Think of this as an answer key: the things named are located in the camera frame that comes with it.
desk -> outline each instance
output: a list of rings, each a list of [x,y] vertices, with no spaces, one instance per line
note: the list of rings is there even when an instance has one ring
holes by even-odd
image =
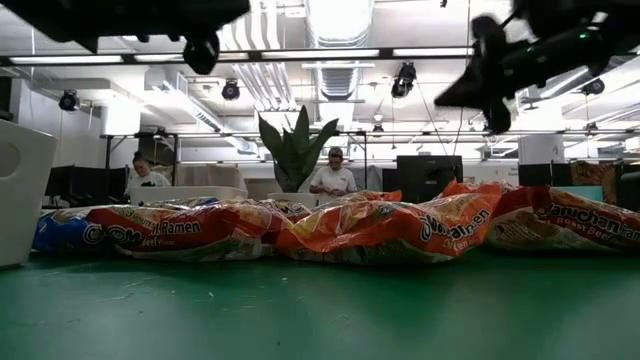
[[[33,256],[5,359],[638,359],[640,261],[474,250],[438,266]]]

woman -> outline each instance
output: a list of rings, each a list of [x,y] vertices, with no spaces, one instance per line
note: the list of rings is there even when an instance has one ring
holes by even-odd
[[[145,186],[157,186],[157,187],[165,187],[171,186],[171,183],[167,178],[162,176],[161,174],[151,171],[149,168],[149,162],[142,156],[142,153],[136,151],[133,155],[133,169],[136,171],[135,174],[129,179],[129,183],[127,184],[127,189],[125,190],[125,195],[129,195],[129,191],[135,187],[145,187]]]
[[[342,150],[333,147],[329,150],[329,166],[321,168],[311,180],[309,191],[320,194],[320,205],[337,197],[356,191],[356,181],[351,171],[342,167]]]

computer monitor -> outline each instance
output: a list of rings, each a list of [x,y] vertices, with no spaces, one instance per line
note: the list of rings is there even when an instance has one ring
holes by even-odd
[[[398,185],[405,202],[430,201],[454,178],[462,182],[461,156],[398,156],[397,164]]]

man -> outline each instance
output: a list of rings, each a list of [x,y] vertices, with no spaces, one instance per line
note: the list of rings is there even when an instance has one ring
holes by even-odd
[[[320,205],[356,191],[356,181],[351,171],[342,167],[343,160],[342,150],[339,147],[331,148],[329,166],[319,169],[311,180],[309,190],[312,194],[320,194]]]

blue ramen package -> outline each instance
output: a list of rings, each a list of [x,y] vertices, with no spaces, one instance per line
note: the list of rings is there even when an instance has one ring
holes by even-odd
[[[87,220],[95,207],[61,209],[44,214],[38,220],[32,248],[47,253],[115,253],[113,245],[103,241],[99,224]]]

